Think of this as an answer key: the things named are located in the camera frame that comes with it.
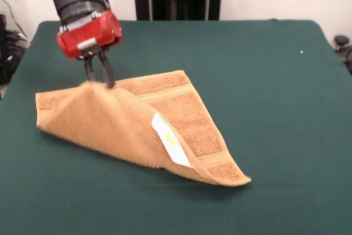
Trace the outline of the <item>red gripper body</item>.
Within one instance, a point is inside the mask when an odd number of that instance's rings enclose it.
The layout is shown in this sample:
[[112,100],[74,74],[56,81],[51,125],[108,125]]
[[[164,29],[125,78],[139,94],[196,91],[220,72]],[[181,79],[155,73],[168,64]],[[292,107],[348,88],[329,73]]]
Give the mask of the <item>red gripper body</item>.
[[83,58],[122,39],[120,22],[110,9],[63,9],[60,19],[57,42],[68,58]]

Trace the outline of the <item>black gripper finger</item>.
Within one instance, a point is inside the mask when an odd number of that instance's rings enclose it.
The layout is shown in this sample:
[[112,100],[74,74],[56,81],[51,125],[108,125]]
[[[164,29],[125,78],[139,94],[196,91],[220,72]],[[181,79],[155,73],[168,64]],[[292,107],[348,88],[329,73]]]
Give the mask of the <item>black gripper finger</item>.
[[85,51],[82,55],[88,81],[96,81],[92,64],[92,60],[96,54],[92,51]]
[[105,51],[101,48],[98,50],[97,55],[98,55],[100,62],[102,63],[103,80],[106,84],[106,87],[108,89],[111,89],[115,85],[115,80],[113,77],[113,70],[112,70],[110,62],[108,60],[108,57],[107,57]]

